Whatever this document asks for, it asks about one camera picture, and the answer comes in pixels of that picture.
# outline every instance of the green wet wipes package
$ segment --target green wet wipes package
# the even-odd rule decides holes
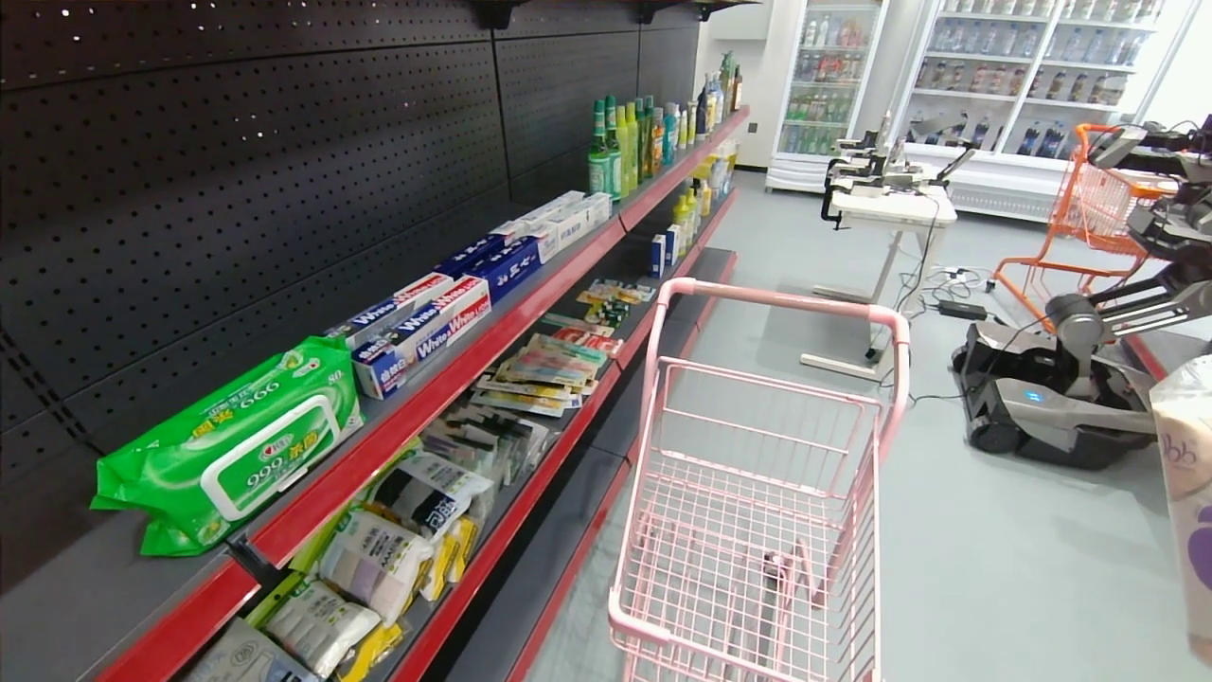
[[[361,425],[349,351],[311,337],[102,458],[92,509],[148,512],[144,555],[199,555]]]

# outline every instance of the pink shopping cart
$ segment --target pink shopping cart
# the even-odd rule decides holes
[[[671,296],[892,329],[891,406],[658,357]],[[624,680],[880,682],[877,469],[909,395],[896,311],[679,277],[661,287],[611,637]]]

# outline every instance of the power adapter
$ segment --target power adapter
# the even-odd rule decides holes
[[[939,300],[938,314],[976,320],[988,319],[989,316],[989,311],[984,309],[984,305],[960,303],[957,300]]]

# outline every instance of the refrigerator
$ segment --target refrigerator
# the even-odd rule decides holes
[[[888,4],[807,0],[802,5],[767,188],[823,190],[836,141],[856,133]]]
[[[1074,126],[1143,122],[1200,2],[924,0],[893,130],[937,167],[954,137],[978,147],[951,177],[957,208],[1047,222]]]

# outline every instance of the shopping cart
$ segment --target shopping cart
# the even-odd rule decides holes
[[[1091,136],[1094,142],[1117,130],[1115,126],[1081,124],[1076,126],[1077,144],[1052,205],[1047,236],[1034,256],[1006,258],[997,264],[993,281],[1002,283],[1027,306],[1031,319],[1054,332],[1044,305],[1056,293],[1076,291],[1094,293],[1127,281],[1148,254],[1128,233],[1127,217],[1138,205],[1150,206],[1173,194],[1178,185],[1165,176],[1099,168],[1090,164]],[[1048,251],[1057,236],[1081,239],[1094,251],[1125,256],[1122,267],[1099,268],[1059,262]],[[1024,265],[1022,283],[1007,273],[1007,267]]]
[[[658,357],[678,293],[890,326],[891,408]],[[908,322],[885,306],[688,277],[661,287],[607,600],[624,680],[879,682],[876,471],[904,413],[908,354]]]

